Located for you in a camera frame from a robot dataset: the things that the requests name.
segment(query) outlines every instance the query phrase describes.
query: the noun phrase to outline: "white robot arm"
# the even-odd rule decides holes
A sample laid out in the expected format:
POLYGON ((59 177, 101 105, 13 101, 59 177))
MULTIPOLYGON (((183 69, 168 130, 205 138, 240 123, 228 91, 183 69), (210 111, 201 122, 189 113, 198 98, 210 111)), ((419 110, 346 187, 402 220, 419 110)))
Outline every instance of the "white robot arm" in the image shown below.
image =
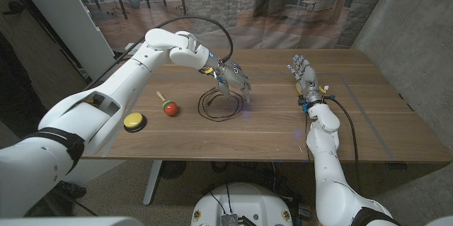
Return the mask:
POLYGON ((316 72, 302 55, 293 58, 297 88, 312 120, 306 143, 314 156, 316 214, 324 226, 399 225, 390 212, 374 200, 363 198, 347 183, 337 155, 340 121, 323 102, 316 72))
POLYGON ((248 77, 233 62, 221 62, 187 32, 155 28, 145 43, 100 86, 69 96, 49 110, 34 133, 0 150, 0 217, 21 217, 77 164, 95 154, 122 123, 131 100, 151 73, 172 61, 195 69, 212 68, 218 85, 228 82, 248 96, 248 77))

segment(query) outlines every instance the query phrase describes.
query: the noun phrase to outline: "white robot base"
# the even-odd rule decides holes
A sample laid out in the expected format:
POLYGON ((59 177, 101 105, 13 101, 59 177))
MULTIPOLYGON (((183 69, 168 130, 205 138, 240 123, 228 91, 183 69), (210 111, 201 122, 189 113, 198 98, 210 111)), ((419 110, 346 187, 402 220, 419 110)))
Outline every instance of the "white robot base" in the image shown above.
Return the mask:
POLYGON ((195 206, 192 226, 292 225, 285 202, 262 186, 228 183, 228 189, 224 184, 211 193, 201 198, 195 206))

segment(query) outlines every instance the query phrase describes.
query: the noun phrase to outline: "floor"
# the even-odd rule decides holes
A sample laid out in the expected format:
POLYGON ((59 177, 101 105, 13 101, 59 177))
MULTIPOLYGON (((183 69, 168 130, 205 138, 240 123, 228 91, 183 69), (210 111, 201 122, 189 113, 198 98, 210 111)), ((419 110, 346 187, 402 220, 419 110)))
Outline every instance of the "floor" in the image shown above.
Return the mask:
MULTIPOLYGON (((133 9, 125 4, 128 19, 124 19, 121 10, 116 10, 114 3, 101 4, 101 10, 94 5, 88 9, 100 28, 105 39, 112 48, 123 48, 128 43, 141 38, 149 29, 183 12, 177 9, 180 1, 150 2, 148 9, 142 3, 140 9, 133 9)), ((349 10, 344 8, 337 23, 328 24, 330 10, 307 12, 296 6, 287 6, 279 16, 253 17, 253 10, 238 13, 237 27, 229 28, 235 48, 334 48, 336 40, 343 29, 343 24, 349 10)), ((192 23, 181 20, 168 24, 167 30, 176 32, 186 30, 191 32, 192 23)), ((200 34, 201 39, 209 48, 223 48, 225 39, 213 38, 212 35, 222 35, 220 32, 200 34)))
MULTIPOLYGON (((85 185, 87 194, 79 201, 102 216, 131 216, 144 225, 189 225, 193 208, 202 197, 202 190, 211 184, 218 187, 229 182, 245 181, 272 188, 269 179, 263 179, 249 169, 229 165, 225 172, 215 173, 210 162, 188 162, 179 178, 159 181, 153 203, 145 206, 142 199, 151 165, 149 160, 127 161, 88 182, 85 185)), ((314 165, 276 163, 275 166, 286 178, 288 187, 302 197, 301 203, 310 205, 314 210, 314 165)), ((442 167, 423 164, 408 165, 407 170, 390 170, 384 164, 361 164, 362 193, 368 198, 376 198, 402 225, 424 225, 427 221, 413 224, 413 214, 428 208, 408 210, 409 205, 406 208, 396 206, 397 203, 387 194, 442 167)), ((349 184, 357 190, 354 165, 344 164, 343 169, 349 184)), ((76 208, 75 213, 77 216, 89 216, 80 208, 76 208)), ((318 225, 316 216, 304 220, 302 225, 318 225)))

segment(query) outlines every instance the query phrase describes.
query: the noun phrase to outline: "wire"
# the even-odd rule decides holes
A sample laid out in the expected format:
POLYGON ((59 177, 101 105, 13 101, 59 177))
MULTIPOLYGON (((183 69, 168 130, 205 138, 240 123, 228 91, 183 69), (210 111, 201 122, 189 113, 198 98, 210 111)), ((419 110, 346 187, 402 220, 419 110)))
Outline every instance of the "wire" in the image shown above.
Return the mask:
POLYGON ((231 214, 233 214, 233 210, 231 209, 231 203, 229 201, 229 190, 228 190, 228 184, 225 184, 226 185, 226 193, 228 194, 228 204, 229 204, 229 212, 231 214))
POLYGON ((222 210, 224 211, 224 215, 226 215, 224 206, 220 203, 220 201, 219 201, 218 199, 216 199, 216 198, 214 197, 214 195, 212 194, 212 192, 210 192, 210 193, 211 193, 211 196, 212 196, 212 197, 219 203, 219 205, 222 207, 222 210))
POLYGON ((212 88, 209 91, 206 91, 203 95, 201 95, 200 99, 198 100, 198 113, 208 119, 212 120, 214 122, 222 122, 225 120, 230 120, 234 118, 236 115, 238 115, 243 108, 243 98, 241 95, 234 91, 230 91, 233 94, 231 95, 232 98, 236 99, 236 109, 234 109, 234 112, 230 115, 225 115, 225 116, 212 116, 207 112, 207 108, 211 105, 211 103, 220 96, 223 96, 223 94, 216 94, 217 92, 220 92, 219 89, 217 88, 212 88))
POLYGON ((309 133, 307 132, 307 126, 309 124, 309 117, 308 117, 308 113, 305 112, 305 146, 306 146, 306 155, 307 157, 309 158, 309 161, 310 161, 310 151, 309 151, 309 146, 308 144, 306 143, 306 139, 309 137, 309 133))
POLYGON ((357 185, 358 185, 358 193, 362 193, 362 188, 361 188, 361 182, 360 182, 360 175, 359 175, 359 152, 357 148, 357 140, 355 137, 355 129, 354 129, 354 123, 352 123, 352 119, 349 116, 349 113, 346 111, 346 109, 338 102, 336 99, 334 99, 332 96, 325 97, 325 99, 330 99, 333 102, 335 102, 338 106, 340 106, 341 110, 346 114, 346 117, 349 120, 349 124, 351 125, 351 131, 352 131, 352 141, 354 142, 354 156, 355 156, 355 175, 357 177, 357 185))
MULTIPOLYGON (((176 17, 176 18, 172 18, 170 20, 167 20, 167 21, 164 21, 163 23, 157 25, 156 27, 154 28, 162 28, 163 26, 169 24, 169 23, 172 23, 174 21, 179 21, 179 20, 182 20, 182 19, 187 19, 187 18, 196 18, 196 19, 200 19, 200 20, 204 20, 204 21, 209 21, 210 23, 213 23, 215 25, 217 25, 226 35, 226 38, 228 38, 228 42, 229 42, 229 54, 227 56, 225 56, 223 59, 221 59, 222 63, 225 63, 226 61, 229 60, 229 58, 231 57, 231 55, 233 54, 233 40, 231 39, 231 36, 229 35, 228 31, 224 28, 224 26, 222 26, 220 23, 218 23, 217 21, 214 21, 213 19, 211 18, 208 18, 208 17, 203 17, 203 16, 179 16, 179 17, 176 17)), ((123 52, 116 60, 114 63, 112 63, 106 70, 104 70, 104 72, 102 72, 96 79, 94 79, 87 87, 85 87, 82 91, 86 91, 88 89, 90 89, 91 87, 93 87, 93 85, 95 83, 97 83, 99 80, 101 80, 101 78, 107 74, 115 65, 117 65, 118 63, 120 63, 122 61, 122 59, 127 55, 127 53, 129 53, 132 49, 134 49, 138 44, 140 44, 141 42, 144 41, 144 35, 137 41, 135 42, 131 47, 129 47, 129 49, 127 49, 125 52, 123 52)))
POLYGON ((134 49, 138 44, 144 41, 144 36, 140 38, 137 42, 135 42, 129 49, 127 49, 125 52, 123 52, 116 60, 114 63, 112 63, 104 72, 102 72, 96 79, 94 79, 87 87, 85 87, 82 91, 86 91, 90 89, 91 87, 94 86, 95 83, 97 83, 105 74, 107 74, 115 65, 120 63, 122 59, 129 53, 132 49, 134 49))
POLYGON ((64 194, 64 193, 62 193, 62 192, 60 192, 60 191, 58 191, 58 190, 53 189, 53 191, 54 191, 56 194, 58 194, 59 196, 61 196, 62 198, 66 199, 66 200, 68 200, 68 201, 71 201, 72 203, 74 203, 74 204, 80 206, 81 208, 83 208, 84 210, 86 210, 88 213, 90 213, 90 214, 92 214, 92 215, 94 215, 94 216, 98 216, 98 215, 95 214, 93 211, 91 211, 89 208, 87 208, 85 205, 80 204, 77 200, 75 200, 75 199, 69 197, 68 195, 66 195, 66 194, 64 194))
POLYGON ((280 194, 277 193, 277 191, 275 191, 275 182, 277 180, 277 173, 275 172, 275 165, 274 165, 274 162, 272 162, 272 168, 274 169, 274 193, 277 194, 277 196, 281 197, 281 198, 286 198, 287 200, 289 200, 290 202, 292 202, 293 198, 291 197, 286 197, 286 196, 281 196, 280 194))

